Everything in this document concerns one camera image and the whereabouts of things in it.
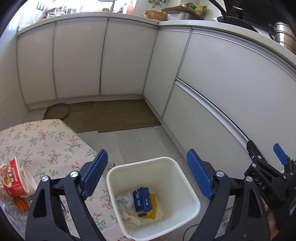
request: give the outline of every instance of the red label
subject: red label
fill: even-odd
[[[13,159],[9,163],[10,163],[10,168],[8,168],[7,171],[8,171],[8,176],[10,177],[11,186],[8,187],[4,185],[4,189],[12,197],[26,195],[26,192],[22,186],[22,183],[20,182],[16,161]]]

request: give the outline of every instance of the blue box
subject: blue box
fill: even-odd
[[[133,191],[133,201],[136,212],[148,212],[152,210],[149,188],[140,187],[136,191]]]

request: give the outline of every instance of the black backsplash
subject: black backsplash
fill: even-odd
[[[237,17],[234,8],[244,10],[244,21],[268,29],[268,24],[286,22],[279,11],[269,0],[224,0],[226,11]]]

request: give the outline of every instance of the blue rubber pad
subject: blue rubber pad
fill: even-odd
[[[274,144],[274,153],[283,165],[288,164],[288,157],[278,143]]]
[[[194,155],[192,150],[187,152],[187,164],[191,173],[204,196],[211,200],[214,196],[212,191],[212,181],[201,165],[201,160]]]
[[[94,190],[107,166],[108,163],[108,154],[104,150],[101,155],[95,160],[95,163],[93,164],[92,168],[86,175],[83,181],[83,187],[82,191],[80,193],[80,196],[86,200],[87,197],[90,197],[93,193]]]

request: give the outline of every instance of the floral pattern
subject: floral pattern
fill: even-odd
[[[97,152],[91,149],[61,120],[42,120],[0,131],[0,164],[17,156],[38,184],[44,175],[52,179],[79,171]],[[93,195],[85,204],[95,224],[108,241],[128,240],[122,233],[107,189],[106,175],[114,167],[108,163]],[[79,236],[64,196],[64,217],[72,235]]]

